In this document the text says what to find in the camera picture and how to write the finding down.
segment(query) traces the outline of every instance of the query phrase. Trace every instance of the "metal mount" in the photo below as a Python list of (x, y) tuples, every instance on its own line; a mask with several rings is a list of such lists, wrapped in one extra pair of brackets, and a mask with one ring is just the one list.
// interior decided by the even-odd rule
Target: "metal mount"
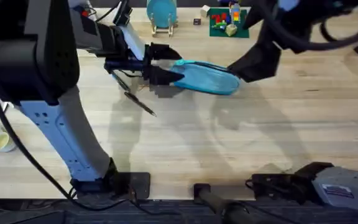
[(169, 26), (167, 28), (160, 28), (160, 27), (157, 27), (157, 25), (155, 25), (154, 13), (152, 13), (152, 15), (151, 15), (150, 22), (151, 22), (151, 25), (152, 25), (152, 36), (153, 37), (155, 37), (157, 34), (168, 34), (169, 37), (173, 36), (174, 23), (172, 22), (172, 15), (171, 14), (169, 14), (169, 16), (168, 16), (168, 24), (169, 24)]

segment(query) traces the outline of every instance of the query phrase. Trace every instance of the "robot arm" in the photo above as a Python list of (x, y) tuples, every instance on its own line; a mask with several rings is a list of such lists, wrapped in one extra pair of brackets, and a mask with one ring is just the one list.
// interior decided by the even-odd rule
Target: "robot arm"
[[(76, 49), (106, 58), (109, 73), (142, 71), (145, 79), (159, 85), (183, 78), (151, 65), (154, 59), (181, 57), (167, 45), (145, 45), (129, 24), (131, 12), (124, 1), (117, 26), (109, 27), (69, 9), (66, 1), (17, 0), (0, 5), (4, 15), (0, 99), (14, 103), (40, 128), (65, 161), (71, 184), (79, 192), (124, 194), (131, 175), (121, 178), (86, 119), (76, 86), (80, 74)], [(150, 174), (138, 174), (136, 179), (149, 187)], [(148, 197), (148, 190), (140, 192), (145, 193), (139, 198)]]
[[(325, 22), (334, 16), (349, 14), (358, 0), (255, 0), (247, 15), (244, 29), (264, 20), (257, 43), (228, 69), (246, 82), (254, 82), (276, 74), (281, 51), (295, 54), (307, 50), (333, 50), (354, 44), (358, 33), (344, 40), (332, 38)], [(310, 42), (312, 27), (321, 24), (328, 43)]]

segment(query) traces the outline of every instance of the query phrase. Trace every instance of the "yellow object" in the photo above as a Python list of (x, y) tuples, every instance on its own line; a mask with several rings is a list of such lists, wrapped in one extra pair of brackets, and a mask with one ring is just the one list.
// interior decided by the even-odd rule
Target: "yellow object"
[(234, 21), (239, 21), (240, 20), (240, 13), (235, 12), (234, 13)]

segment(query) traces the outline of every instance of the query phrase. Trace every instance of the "wooden table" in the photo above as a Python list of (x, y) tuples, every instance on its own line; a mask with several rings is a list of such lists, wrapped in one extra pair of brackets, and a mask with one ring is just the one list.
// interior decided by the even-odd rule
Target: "wooden table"
[[(258, 36), (260, 26), (251, 29), (250, 39), (208, 37), (208, 22), (192, 24), (196, 11), (178, 9), (173, 38), (152, 38), (144, 9), (134, 10), (132, 23), (146, 42), (167, 43), (186, 59), (223, 66)], [(358, 10), (329, 22), (340, 37), (357, 29)], [(317, 29), (313, 40), (322, 40)], [(191, 198), (198, 182), (220, 187), (232, 194), (228, 197), (249, 198), (244, 180), (251, 174), (291, 172), (312, 161), (358, 170), (358, 56), (351, 47), (301, 55), (286, 51), (276, 77), (243, 82), (233, 96), (183, 91), (170, 98), (178, 89), (168, 87), (162, 97), (132, 80), (157, 118), (123, 95), (103, 62), (80, 52), (84, 110), (119, 170), (151, 173), (151, 198)], [(16, 110), (7, 116), (30, 152), (68, 190), (67, 168), (42, 133)], [(19, 151), (0, 154), (0, 198), (60, 197)]]

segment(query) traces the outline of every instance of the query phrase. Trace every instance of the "blue object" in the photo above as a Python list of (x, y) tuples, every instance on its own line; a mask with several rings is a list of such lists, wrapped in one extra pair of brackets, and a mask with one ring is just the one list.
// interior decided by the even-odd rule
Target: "blue object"
[(226, 16), (226, 23), (229, 25), (231, 24), (231, 16)]
[(177, 21), (176, 0), (148, 0), (147, 16), (151, 20), (153, 14), (154, 23), (158, 28), (169, 27), (168, 18), (171, 14), (171, 23)]
[(185, 76), (174, 83), (180, 88), (217, 95), (231, 95), (240, 86), (239, 78), (229, 72), (224, 72), (227, 68), (209, 62), (178, 60), (170, 70)]

